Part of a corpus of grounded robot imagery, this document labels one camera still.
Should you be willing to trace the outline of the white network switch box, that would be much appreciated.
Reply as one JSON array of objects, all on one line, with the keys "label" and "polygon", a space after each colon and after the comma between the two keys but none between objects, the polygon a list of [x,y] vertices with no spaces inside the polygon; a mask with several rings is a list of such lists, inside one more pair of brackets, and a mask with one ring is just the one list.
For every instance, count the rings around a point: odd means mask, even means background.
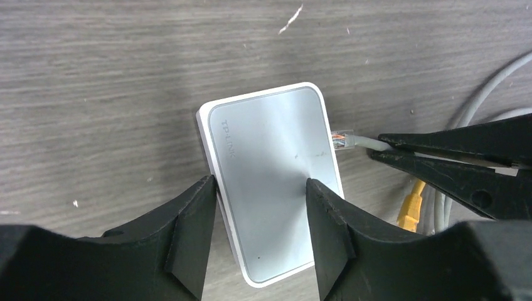
[{"label": "white network switch box", "polygon": [[306,182],[344,194],[320,89],[300,82],[213,100],[196,119],[246,283],[264,288],[313,266]]}]

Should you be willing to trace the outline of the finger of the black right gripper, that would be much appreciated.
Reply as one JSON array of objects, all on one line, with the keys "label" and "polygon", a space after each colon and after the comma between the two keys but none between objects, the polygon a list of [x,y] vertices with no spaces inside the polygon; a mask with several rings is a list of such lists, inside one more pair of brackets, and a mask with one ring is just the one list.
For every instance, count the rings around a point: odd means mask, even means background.
[{"label": "finger of the black right gripper", "polygon": [[374,151],[370,158],[425,181],[479,216],[531,219],[530,171],[521,170],[510,176],[489,167],[398,151]]},{"label": "finger of the black right gripper", "polygon": [[531,165],[531,115],[426,134],[380,134],[396,149],[501,166]]}]

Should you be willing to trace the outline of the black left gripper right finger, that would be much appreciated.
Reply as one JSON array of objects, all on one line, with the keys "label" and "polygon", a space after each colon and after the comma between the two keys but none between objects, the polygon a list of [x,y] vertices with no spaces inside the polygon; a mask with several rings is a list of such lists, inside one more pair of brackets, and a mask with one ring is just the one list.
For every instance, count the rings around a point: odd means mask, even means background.
[{"label": "black left gripper right finger", "polygon": [[470,221],[424,236],[316,179],[306,206],[321,300],[530,300],[531,223]]}]

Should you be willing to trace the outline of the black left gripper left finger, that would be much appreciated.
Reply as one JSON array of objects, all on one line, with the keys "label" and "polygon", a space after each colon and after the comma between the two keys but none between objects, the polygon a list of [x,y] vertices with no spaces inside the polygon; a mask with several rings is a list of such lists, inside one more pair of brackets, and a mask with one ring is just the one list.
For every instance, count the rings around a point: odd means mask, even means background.
[{"label": "black left gripper left finger", "polygon": [[2,300],[201,300],[216,209],[206,176],[100,237],[1,226]]}]

